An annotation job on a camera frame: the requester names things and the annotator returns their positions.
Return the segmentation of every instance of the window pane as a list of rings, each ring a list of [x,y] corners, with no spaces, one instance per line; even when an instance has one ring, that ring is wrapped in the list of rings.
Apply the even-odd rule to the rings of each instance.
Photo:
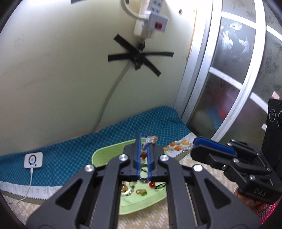
[[[209,73],[187,127],[197,136],[211,138],[234,104],[239,90]]]
[[[278,20],[276,19],[270,8],[265,2],[263,2],[263,6],[265,9],[266,25],[270,26],[271,28],[275,29],[278,33],[282,34],[281,25],[279,24]]]
[[[265,131],[261,128],[266,122],[267,113],[254,101],[248,99],[235,122],[220,143],[226,144],[230,139],[255,144],[261,147]]]
[[[282,97],[282,42],[266,32],[265,49],[253,92],[266,103],[276,91]]]
[[[236,14],[255,22],[254,0],[223,0],[222,11]]]
[[[244,83],[254,48],[255,29],[221,18],[212,67]]]

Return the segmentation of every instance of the blue checkered cloth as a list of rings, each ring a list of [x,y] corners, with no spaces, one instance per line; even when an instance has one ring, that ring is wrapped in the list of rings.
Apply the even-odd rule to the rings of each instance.
[[[41,149],[0,157],[0,181],[28,185],[30,170],[23,167],[26,153],[43,152],[43,166],[34,170],[33,186],[64,185],[83,166],[91,163],[92,154],[106,146],[135,138],[136,131],[158,136],[157,144],[167,146],[191,131],[178,117],[175,109],[158,107],[96,133],[86,134]]]

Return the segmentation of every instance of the green tray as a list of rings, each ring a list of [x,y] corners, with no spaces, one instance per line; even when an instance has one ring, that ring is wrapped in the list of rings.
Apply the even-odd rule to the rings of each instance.
[[[115,156],[122,154],[123,149],[126,145],[130,145],[134,142],[135,139],[98,149],[92,155],[92,164],[95,165],[96,167],[107,164],[109,160],[111,160]],[[147,177],[147,174],[145,172],[141,172],[141,177]],[[157,190],[154,188],[150,188],[149,184],[143,184],[141,182],[137,182],[134,190],[136,191],[137,189],[146,189],[147,195],[141,196],[136,194],[135,192],[130,196],[121,197],[120,211],[119,211],[120,215],[125,215],[136,211],[140,211],[146,207],[149,207],[159,202],[160,200],[166,197],[165,187]]]

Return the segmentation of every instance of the red bead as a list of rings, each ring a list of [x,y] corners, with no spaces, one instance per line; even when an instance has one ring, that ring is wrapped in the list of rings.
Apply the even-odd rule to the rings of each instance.
[[[150,182],[150,183],[149,183],[149,186],[150,186],[151,188],[154,188],[154,187],[156,186],[156,184],[155,184],[155,182]]]
[[[141,158],[145,159],[147,157],[147,152],[146,151],[142,151],[141,152]]]

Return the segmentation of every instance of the beige wall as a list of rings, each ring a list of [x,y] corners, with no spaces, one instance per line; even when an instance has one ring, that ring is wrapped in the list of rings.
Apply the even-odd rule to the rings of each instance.
[[[130,3],[137,12],[141,2]],[[173,51],[174,57],[149,57],[162,72],[159,78],[147,67],[130,69],[100,128],[173,106],[189,54],[195,3],[164,3],[167,31],[147,40],[145,51]],[[0,34],[0,155],[89,133],[127,64],[107,62],[108,54],[124,52],[113,38],[119,33],[136,45],[134,26],[119,0],[23,0]]]

